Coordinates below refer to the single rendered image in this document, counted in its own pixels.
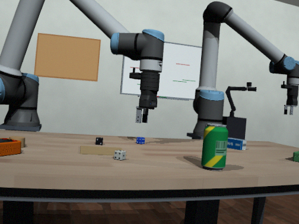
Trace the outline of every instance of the white die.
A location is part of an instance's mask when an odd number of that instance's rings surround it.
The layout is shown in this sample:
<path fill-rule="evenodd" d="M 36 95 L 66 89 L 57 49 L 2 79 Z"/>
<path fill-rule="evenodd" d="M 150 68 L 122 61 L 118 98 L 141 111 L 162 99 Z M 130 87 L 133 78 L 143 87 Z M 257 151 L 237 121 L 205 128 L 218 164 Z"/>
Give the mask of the white die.
<path fill-rule="evenodd" d="M 126 159 L 126 151 L 124 151 L 124 150 L 116 150 L 114 152 L 114 159 L 125 160 Z"/>

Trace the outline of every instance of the soda can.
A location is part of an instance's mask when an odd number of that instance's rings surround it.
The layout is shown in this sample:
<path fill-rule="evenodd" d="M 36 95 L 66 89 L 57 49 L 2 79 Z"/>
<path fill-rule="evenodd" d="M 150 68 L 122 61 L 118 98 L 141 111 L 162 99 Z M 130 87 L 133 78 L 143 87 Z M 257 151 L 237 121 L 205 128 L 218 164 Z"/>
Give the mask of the soda can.
<path fill-rule="evenodd" d="M 221 171 L 225 167 L 228 130 L 226 125 L 208 123 L 203 133 L 202 167 Z"/>

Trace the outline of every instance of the table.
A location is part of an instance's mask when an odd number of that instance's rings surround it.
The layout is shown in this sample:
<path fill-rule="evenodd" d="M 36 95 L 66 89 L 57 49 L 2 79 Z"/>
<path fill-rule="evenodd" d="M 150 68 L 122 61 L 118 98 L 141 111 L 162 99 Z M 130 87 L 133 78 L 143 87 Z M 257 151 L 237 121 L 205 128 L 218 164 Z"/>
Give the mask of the table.
<path fill-rule="evenodd" d="M 201 167 L 202 140 L 74 135 L 0 130 L 2 138 L 24 136 L 18 155 L 0 157 L 4 223 L 33 223 L 33 202 L 187 201 L 185 224 L 217 223 L 220 199 L 254 197 L 252 223 L 261 223 L 267 196 L 299 194 L 298 148 L 247 141 L 228 149 L 226 167 Z M 126 160 L 83 155 L 82 145 L 126 151 Z"/>

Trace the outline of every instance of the wooden tabletop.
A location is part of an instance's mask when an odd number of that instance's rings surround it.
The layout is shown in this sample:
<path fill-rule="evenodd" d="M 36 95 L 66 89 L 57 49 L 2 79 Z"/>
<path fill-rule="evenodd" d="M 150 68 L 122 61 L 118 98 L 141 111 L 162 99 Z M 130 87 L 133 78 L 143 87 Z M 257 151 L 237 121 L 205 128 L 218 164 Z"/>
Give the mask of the wooden tabletop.
<path fill-rule="evenodd" d="M 69 190 L 185 190 L 298 185 L 299 162 L 292 146 L 247 141 L 227 150 L 226 167 L 201 167 L 202 140 L 101 136 L 103 147 L 126 151 L 126 160 L 83 155 L 100 135 L 0 130 L 1 138 L 23 136 L 22 153 L 0 157 L 0 187 Z"/>

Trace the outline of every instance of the white wall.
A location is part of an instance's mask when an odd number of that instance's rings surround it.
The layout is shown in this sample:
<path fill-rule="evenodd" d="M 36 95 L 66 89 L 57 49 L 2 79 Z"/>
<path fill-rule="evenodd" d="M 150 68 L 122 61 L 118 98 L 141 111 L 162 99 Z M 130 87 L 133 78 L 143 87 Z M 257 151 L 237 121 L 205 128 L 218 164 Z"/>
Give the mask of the white wall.
<path fill-rule="evenodd" d="M 160 30 L 165 41 L 202 45 L 206 6 L 221 1 L 288 56 L 299 59 L 299 7 L 273 0 L 96 0 L 130 32 Z M 0 0 L 2 49 L 19 0 Z M 40 77 L 38 114 L 41 132 L 92 135 L 189 138 L 197 114 L 192 101 L 158 100 L 148 124 L 135 123 L 139 98 L 120 95 L 122 56 L 110 51 L 110 40 L 68 0 L 46 0 L 33 33 L 22 72 L 34 73 L 38 33 L 101 40 L 98 82 Z M 299 147 L 299 108 L 283 115 L 285 75 L 269 72 L 269 59 L 226 24 L 221 25 L 217 89 L 245 86 L 257 92 L 232 92 L 235 115 L 247 118 L 247 140 L 264 140 Z M 0 105 L 0 120 L 8 107 Z M 225 99 L 224 115 L 230 106 Z"/>

